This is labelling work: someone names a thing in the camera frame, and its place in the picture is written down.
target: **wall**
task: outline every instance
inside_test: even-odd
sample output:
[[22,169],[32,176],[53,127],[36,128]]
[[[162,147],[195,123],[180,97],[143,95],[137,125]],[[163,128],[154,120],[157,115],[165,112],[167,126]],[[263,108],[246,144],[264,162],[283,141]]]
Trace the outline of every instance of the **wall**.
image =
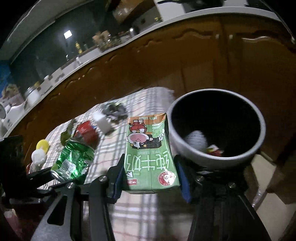
[[154,24],[157,24],[158,22],[155,22],[155,18],[160,18],[160,14],[157,10],[157,7],[153,7],[149,9],[147,12],[142,14],[140,17],[138,17],[134,22],[133,26],[137,26],[139,28],[140,33],[144,30],[152,27]]
[[8,62],[0,61],[0,103],[5,107],[8,104],[19,105],[23,101],[17,86],[14,84]]

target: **ceiling light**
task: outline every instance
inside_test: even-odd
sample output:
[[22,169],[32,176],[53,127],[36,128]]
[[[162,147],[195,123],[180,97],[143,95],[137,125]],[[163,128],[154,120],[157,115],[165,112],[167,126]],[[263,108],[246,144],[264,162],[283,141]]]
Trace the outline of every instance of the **ceiling light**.
[[67,32],[64,33],[65,39],[69,38],[72,36],[72,33],[70,30],[68,30]]

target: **crushed green packaging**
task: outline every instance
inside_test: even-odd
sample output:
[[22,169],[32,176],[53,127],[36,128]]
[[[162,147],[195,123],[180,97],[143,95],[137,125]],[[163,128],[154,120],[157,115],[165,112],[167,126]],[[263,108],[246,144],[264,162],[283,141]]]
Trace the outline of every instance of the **crushed green packaging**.
[[60,182],[76,179],[83,184],[94,159],[94,149],[70,138],[51,168],[52,176]]
[[170,151],[166,113],[127,119],[123,189],[129,193],[156,193],[178,187]]

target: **kitchen counter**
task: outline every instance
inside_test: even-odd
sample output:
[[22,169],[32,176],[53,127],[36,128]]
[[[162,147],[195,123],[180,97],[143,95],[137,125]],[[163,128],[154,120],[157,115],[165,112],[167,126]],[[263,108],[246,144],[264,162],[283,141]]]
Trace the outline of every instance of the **kitchen counter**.
[[[76,65],[73,70],[70,70],[67,74],[65,74],[63,77],[61,77],[59,79],[58,82],[55,83],[55,85],[49,90],[47,91],[33,106],[29,107],[25,113],[10,127],[10,129],[7,131],[7,133],[4,135],[4,137],[8,137],[10,135],[10,133],[12,132],[12,130],[17,126],[17,124],[26,116],[26,114],[28,114],[36,105],[38,105],[38,103],[40,103],[55,87],[57,87],[61,82],[63,82],[65,79],[67,79],[70,75],[72,75],[73,73],[75,73],[77,70],[81,69],[82,67],[84,67],[85,65],[89,64],[90,62],[92,62],[93,60],[109,53],[112,52],[118,48],[121,48],[127,44],[129,44],[130,42],[134,41],[137,38],[140,38],[141,36],[154,31],[158,28],[164,27],[166,25],[178,22],[178,21],[182,21],[185,19],[190,19],[190,18],[194,18],[194,17],[198,17],[198,16],[205,16],[205,15],[213,15],[213,14],[223,14],[223,13],[241,13],[241,14],[247,14],[247,15],[256,15],[256,16],[262,16],[262,17],[266,17],[266,18],[270,18],[273,20],[277,20],[280,21],[280,19],[277,17],[277,15],[273,12],[270,11],[266,11],[266,10],[262,10],[262,9],[257,9],[257,8],[252,8],[252,7],[216,7],[216,8],[209,8],[209,9],[203,9],[203,10],[198,10],[198,11],[194,11],[194,12],[190,12],[190,13],[186,13],[174,18],[171,18],[169,20],[166,20],[164,22],[161,22],[159,24],[156,24],[154,26],[152,26],[151,28],[141,32],[140,34],[136,35],[135,37],[133,37],[132,39],[128,40],[127,42],[116,46],[114,48],[111,48],[109,50],[104,51],[103,53],[99,52],[97,48],[95,48],[94,50],[91,50],[90,52],[88,52],[90,58],[88,60],[86,60],[84,63],[82,63],[81,65]],[[92,53],[93,51],[97,51],[97,54],[92,55],[90,53]]]

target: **plaid tablecloth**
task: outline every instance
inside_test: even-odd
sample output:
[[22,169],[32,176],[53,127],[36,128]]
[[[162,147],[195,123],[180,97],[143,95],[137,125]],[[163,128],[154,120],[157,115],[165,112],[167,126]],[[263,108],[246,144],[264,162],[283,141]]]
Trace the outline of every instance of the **plaid tablecloth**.
[[[121,102],[128,116],[141,116],[164,113],[173,102],[173,91],[163,87],[144,89],[126,97],[113,100]],[[86,113],[78,116],[78,122],[91,120],[91,114],[100,109],[98,104]],[[60,142],[60,134],[66,130],[70,120],[57,126],[46,140],[50,144],[46,163],[42,168],[50,167],[56,161],[59,152],[54,148]],[[92,182],[106,174],[109,167],[118,163],[125,152],[126,119],[113,126],[110,135],[101,135],[95,150],[94,162],[89,169],[85,183]],[[41,189],[47,189],[58,181],[51,181]],[[89,207],[83,205],[83,240],[89,240]],[[159,194],[129,194],[122,192],[115,205],[109,205],[109,214],[116,241],[134,240],[187,240],[191,226],[193,209],[182,199],[179,191]]]

